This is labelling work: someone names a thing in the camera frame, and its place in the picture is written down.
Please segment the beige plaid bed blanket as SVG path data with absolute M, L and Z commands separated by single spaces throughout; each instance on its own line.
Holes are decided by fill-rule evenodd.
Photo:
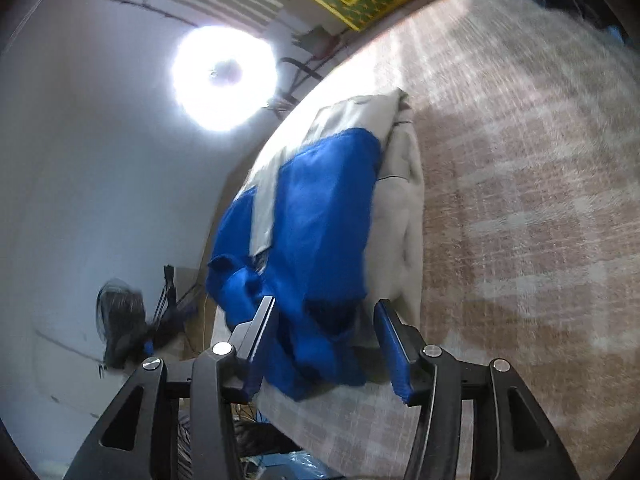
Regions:
M 332 70 L 250 170 L 321 107 L 402 89 L 422 165 L 412 320 L 521 374 L 584 479 L 639 429 L 639 55 L 532 0 L 438 0 Z

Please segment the black fan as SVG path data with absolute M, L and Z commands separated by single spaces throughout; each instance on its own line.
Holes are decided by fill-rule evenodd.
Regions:
M 118 278 L 107 281 L 96 296 L 96 329 L 105 344 L 106 367 L 123 370 L 142 361 L 149 325 L 140 290 Z

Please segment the grey and blue jacket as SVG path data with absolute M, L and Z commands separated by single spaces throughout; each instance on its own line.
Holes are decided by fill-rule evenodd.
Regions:
M 205 281 L 229 327 L 276 302 L 270 385 L 295 401 L 363 385 L 374 305 L 420 308 L 423 205 L 405 91 L 310 99 L 285 118 L 219 223 Z

